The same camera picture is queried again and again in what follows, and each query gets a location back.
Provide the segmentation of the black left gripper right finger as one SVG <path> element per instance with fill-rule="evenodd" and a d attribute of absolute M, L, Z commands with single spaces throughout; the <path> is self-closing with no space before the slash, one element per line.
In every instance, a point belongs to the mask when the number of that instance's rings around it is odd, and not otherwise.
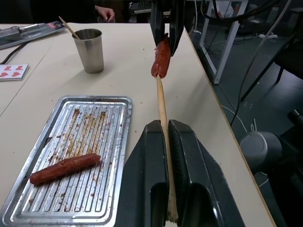
<path fill-rule="evenodd" d="M 243 227 L 220 165 L 190 126 L 169 121 L 179 227 Z"/>

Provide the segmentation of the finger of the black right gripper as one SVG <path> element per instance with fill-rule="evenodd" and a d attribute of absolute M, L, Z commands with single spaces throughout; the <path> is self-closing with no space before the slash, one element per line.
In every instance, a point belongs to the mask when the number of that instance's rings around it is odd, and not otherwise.
<path fill-rule="evenodd" d="M 169 39 L 171 56 L 177 50 L 182 32 L 184 30 L 185 1 L 173 0 L 170 9 Z"/>
<path fill-rule="evenodd" d="M 165 24 L 164 10 L 166 1 L 152 0 L 151 1 L 151 30 L 156 46 L 164 39 Z"/>

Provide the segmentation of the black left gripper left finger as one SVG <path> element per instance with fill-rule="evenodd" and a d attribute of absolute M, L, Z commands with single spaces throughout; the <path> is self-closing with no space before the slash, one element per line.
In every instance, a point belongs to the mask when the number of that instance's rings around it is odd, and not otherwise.
<path fill-rule="evenodd" d="M 159 120 L 147 124 L 126 161 L 117 227 L 162 227 L 167 216 L 169 174 Z"/>

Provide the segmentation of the person's bare hand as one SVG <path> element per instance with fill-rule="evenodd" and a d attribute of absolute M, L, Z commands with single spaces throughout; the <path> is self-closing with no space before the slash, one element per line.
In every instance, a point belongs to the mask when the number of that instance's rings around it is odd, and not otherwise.
<path fill-rule="evenodd" d="M 107 23 L 115 22 L 115 13 L 113 9 L 95 5 L 95 11 L 98 14 L 99 20 L 102 20 L 102 22 L 107 22 Z"/>

